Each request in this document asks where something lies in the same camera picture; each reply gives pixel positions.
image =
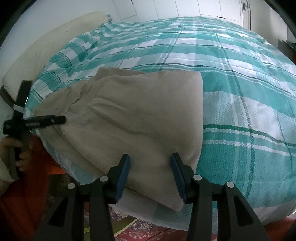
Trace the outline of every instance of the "mattress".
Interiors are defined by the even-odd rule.
[[[25,116],[31,116],[47,94],[91,78],[100,67],[199,71],[204,112],[196,174],[217,184],[235,183],[263,223],[295,210],[296,67],[265,39],[206,17],[108,22],[72,39],[51,58],[31,89]],[[97,178],[44,144],[80,183]],[[177,229],[188,228],[192,209],[184,205],[175,212],[158,203],[142,211],[118,206],[130,215]],[[216,213],[214,203],[213,232]]]

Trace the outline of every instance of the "door handle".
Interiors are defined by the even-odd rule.
[[[246,7],[247,7],[247,9],[249,11],[249,6],[248,5],[246,5],[245,3],[243,3],[242,5],[243,5],[244,10],[246,10]]]

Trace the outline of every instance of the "hand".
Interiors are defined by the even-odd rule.
[[[12,137],[4,137],[1,141],[0,141],[0,158],[1,160],[7,165],[9,166],[9,162],[10,162],[10,155],[9,155],[9,148],[10,147],[22,147],[23,144],[21,141],[12,138]],[[22,152],[20,154],[20,161],[16,162],[16,166],[19,168],[19,170],[21,172],[25,172],[28,167],[29,164],[31,162],[31,150],[33,148],[33,144],[30,142],[29,143],[29,150]]]

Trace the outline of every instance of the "metal bolt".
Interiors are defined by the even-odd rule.
[[[75,188],[75,183],[70,183],[69,185],[68,185],[68,189],[73,189],[73,188]]]
[[[229,188],[234,188],[234,183],[233,182],[227,182],[226,186]]]
[[[200,181],[202,179],[202,176],[200,176],[200,175],[194,175],[193,176],[193,179],[196,180],[196,181]]]
[[[108,181],[109,180],[109,178],[107,177],[107,176],[101,176],[100,177],[100,181],[101,182],[106,182],[106,181]]]

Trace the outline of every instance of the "white wall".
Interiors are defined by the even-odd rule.
[[[86,13],[103,11],[114,22],[119,16],[112,0],[37,0],[16,22],[0,48],[0,79],[37,39]]]
[[[292,34],[292,32],[291,32],[290,29],[288,29],[288,37],[287,37],[287,40],[288,40],[288,41],[291,41],[291,42],[293,42],[293,43],[296,43],[296,39],[295,39],[295,37],[294,37],[294,35]]]
[[[264,0],[249,0],[251,30],[277,48],[279,40],[287,40],[287,25]]]

